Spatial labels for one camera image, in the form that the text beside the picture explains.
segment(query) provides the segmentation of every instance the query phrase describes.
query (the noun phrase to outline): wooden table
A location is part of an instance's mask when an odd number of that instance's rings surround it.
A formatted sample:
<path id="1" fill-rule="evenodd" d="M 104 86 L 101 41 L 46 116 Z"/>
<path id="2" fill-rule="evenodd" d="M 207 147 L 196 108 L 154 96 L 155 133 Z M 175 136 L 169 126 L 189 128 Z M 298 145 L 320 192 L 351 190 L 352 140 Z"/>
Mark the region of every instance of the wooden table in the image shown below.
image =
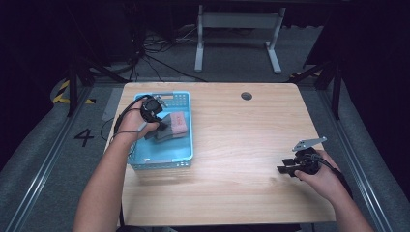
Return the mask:
<path id="1" fill-rule="evenodd" d="M 294 84 L 132 83 L 137 93 L 189 91 L 191 167 L 133 170 L 123 190 L 125 223 L 139 226 L 334 221 L 330 203 L 308 184 L 278 173 L 301 139 L 318 134 Z M 252 94 L 250 101 L 241 94 Z"/>

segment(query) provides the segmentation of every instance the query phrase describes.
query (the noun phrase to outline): blue crate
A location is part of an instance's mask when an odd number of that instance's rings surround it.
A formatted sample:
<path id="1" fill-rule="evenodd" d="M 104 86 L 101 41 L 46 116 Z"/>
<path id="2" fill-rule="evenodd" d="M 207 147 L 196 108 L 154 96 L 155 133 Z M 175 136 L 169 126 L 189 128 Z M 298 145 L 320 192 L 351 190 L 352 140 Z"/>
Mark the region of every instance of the blue crate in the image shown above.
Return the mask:
<path id="1" fill-rule="evenodd" d="M 188 91 L 139 93 L 134 98 L 143 95 L 161 96 L 167 105 L 158 114 L 161 118 L 172 112 L 183 111 L 188 131 L 184 137 L 163 142 L 157 142 L 155 138 L 139 139 L 130 149 L 128 164 L 135 170 L 189 167 L 193 157 L 190 93 Z"/>

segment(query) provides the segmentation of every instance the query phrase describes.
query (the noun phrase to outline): white metal stand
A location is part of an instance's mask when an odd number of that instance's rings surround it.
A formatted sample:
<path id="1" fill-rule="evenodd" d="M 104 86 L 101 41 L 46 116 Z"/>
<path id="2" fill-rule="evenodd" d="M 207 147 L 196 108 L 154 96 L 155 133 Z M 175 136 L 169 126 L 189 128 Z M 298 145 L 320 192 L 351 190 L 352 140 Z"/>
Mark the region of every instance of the white metal stand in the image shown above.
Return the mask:
<path id="1" fill-rule="evenodd" d="M 275 54 L 275 44 L 278 39 L 280 26 L 284 18 L 285 8 L 280 8 L 278 13 L 221 13 L 203 12 L 203 7 L 199 6 L 198 12 L 198 46 L 196 49 L 196 59 L 194 70 L 202 72 L 202 61 L 204 54 L 203 28 L 260 28 L 273 29 L 272 39 L 266 42 L 274 73 L 281 73 L 278 57 Z"/>

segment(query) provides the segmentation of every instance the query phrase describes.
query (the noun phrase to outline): human hand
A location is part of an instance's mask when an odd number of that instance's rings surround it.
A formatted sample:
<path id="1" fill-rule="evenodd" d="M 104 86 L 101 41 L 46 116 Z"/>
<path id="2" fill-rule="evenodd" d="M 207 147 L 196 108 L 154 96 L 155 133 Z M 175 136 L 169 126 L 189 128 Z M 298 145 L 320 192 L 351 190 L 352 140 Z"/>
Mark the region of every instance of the human hand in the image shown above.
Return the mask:
<path id="1" fill-rule="evenodd" d="M 321 150 L 317 150 L 316 152 L 332 167 L 340 170 L 327 152 Z M 314 175 L 309 175 L 300 170 L 295 171 L 295 175 L 302 181 L 308 183 L 319 195 L 331 202 L 341 196 L 349 195 L 338 177 L 326 165 L 322 165 L 319 171 Z"/>
<path id="2" fill-rule="evenodd" d="M 137 101 L 127 112 L 124 112 L 124 117 L 115 137 L 121 137 L 124 142 L 132 144 L 134 141 L 142 138 L 149 131 L 155 130 L 159 123 L 146 123 L 142 118 L 139 109 L 145 99 Z M 137 132 L 144 124 L 146 126 L 142 131 Z"/>

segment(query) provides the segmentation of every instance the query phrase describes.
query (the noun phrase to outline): yellow tape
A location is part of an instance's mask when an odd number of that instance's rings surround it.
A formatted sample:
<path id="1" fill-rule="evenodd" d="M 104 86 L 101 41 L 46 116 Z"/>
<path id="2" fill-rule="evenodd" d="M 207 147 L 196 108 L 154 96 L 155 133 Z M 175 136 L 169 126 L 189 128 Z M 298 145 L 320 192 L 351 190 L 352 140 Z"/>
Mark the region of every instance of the yellow tape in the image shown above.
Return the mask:
<path id="1" fill-rule="evenodd" d="M 60 89 L 57 92 L 57 95 L 53 99 L 53 103 L 70 103 L 70 99 L 63 99 L 63 94 L 66 91 L 67 87 L 69 87 L 70 81 L 66 79 L 64 83 L 61 85 Z M 88 99 L 85 103 L 96 103 L 97 100 L 95 99 Z"/>

